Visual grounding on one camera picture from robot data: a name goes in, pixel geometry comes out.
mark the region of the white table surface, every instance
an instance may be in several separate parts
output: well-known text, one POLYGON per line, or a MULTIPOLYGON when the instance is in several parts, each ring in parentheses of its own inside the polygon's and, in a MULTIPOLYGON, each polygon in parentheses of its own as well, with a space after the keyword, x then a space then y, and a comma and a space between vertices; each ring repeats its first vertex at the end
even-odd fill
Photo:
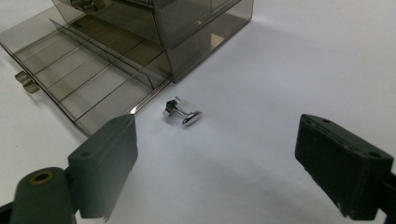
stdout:
MULTIPOLYGON (((1 0, 0 31, 50 6, 1 0)), ((393 0, 257 0, 246 28, 136 115, 139 158, 108 223, 355 223, 294 159, 298 124, 331 119, 396 156, 395 24, 393 0), (201 120, 165 119, 175 95, 201 120)), ((4 204, 25 175, 65 168, 85 137, 0 54, 4 204)))

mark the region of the small metal part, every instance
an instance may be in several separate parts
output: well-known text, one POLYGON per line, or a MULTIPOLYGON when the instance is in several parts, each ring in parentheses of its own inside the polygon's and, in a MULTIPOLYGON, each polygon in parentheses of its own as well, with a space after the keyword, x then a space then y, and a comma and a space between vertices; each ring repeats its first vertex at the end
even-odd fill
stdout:
POLYGON ((104 8, 106 3, 103 0, 71 0, 70 5, 87 14, 92 14, 104 8))
POLYGON ((20 82, 23 83, 29 78, 29 75, 25 71, 19 72, 17 75, 15 75, 15 78, 20 82))
POLYGON ((180 103, 180 99, 175 96, 174 100, 168 101, 166 102, 166 108, 163 111, 163 114, 166 117, 169 117, 172 112, 176 111, 178 114, 186 117, 183 119, 182 124, 185 126, 189 126, 191 124, 193 124, 195 121, 197 121, 200 117, 201 117, 201 111, 194 111, 194 112, 190 112, 190 113, 186 113, 184 112, 180 107, 178 107, 178 103, 180 103))
POLYGON ((37 91, 40 90, 40 88, 38 87, 37 83, 35 83, 35 82, 34 82, 32 79, 30 79, 30 78, 28 78, 27 80, 25 80, 25 81, 22 83, 22 85, 23 85, 23 88, 24 88, 27 92, 29 92, 29 93, 31 93, 31 94, 33 94, 33 93, 35 93, 35 92, 37 92, 37 91))
POLYGON ((22 84, 23 88, 33 94, 40 90, 37 83, 35 83, 25 71, 19 72, 15 78, 22 84))

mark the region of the transparent plastic drawer unit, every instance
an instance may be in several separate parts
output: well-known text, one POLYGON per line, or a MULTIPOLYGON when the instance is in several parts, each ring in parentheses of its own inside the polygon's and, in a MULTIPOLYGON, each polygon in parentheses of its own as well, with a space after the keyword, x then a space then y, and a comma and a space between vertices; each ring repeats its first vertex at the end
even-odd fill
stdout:
POLYGON ((246 25, 253 0, 53 0, 2 47, 85 134, 134 113, 246 25))

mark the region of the circular hole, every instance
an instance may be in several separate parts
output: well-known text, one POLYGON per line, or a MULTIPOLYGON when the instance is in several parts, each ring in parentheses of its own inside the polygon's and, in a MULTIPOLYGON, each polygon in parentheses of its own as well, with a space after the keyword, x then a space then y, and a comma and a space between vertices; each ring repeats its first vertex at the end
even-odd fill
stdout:
POLYGON ((83 152, 81 153, 82 157, 89 157, 91 154, 89 152, 83 152))
POLYGON ((30 183, 33 185, 40 185, 40 184, 44 184, 47 181, 49 181, 51 178, 53 177, 52 172, 43 172, 43 173, 39 173, 37 175, 34 175, 31 179, 30 179, 30 183))
POLYGON ((381 157, 381 155, 379 155, 376 152, 369 152, 369 155, 372 156, 372 157, 376 157, 376 158, 380 158, 381 157))
POLYGON ((47 174, 47 173, 45 173, 45 174, 42 174, 42 175, 38 175, 38 176, 36 176, 35 178, 34 178, 34 181, 43 181, 43 180, 46 180, 47 178, 49 178, 50 177, 50 175, 49 174, 47 174))

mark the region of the white surface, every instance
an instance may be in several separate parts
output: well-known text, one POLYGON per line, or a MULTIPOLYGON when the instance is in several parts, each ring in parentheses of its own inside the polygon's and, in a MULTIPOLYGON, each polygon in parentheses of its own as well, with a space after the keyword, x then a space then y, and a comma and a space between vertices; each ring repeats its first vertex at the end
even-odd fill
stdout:
MULTIPOLYGON (((49 2, 0 1, 0 30, 49 2)), ((245 29, 136 116, 139 158, 108 223, 354 223, 294 159, 297 128, 301 114, 321 116, 396 156, 395 11, 391 0, 256 1, 245 29), (175 95, 204 113, 190 128, 162 116, 175 95)), ((23 176, 65 168, 85 138, 0 53, 3 204, 23 176)))

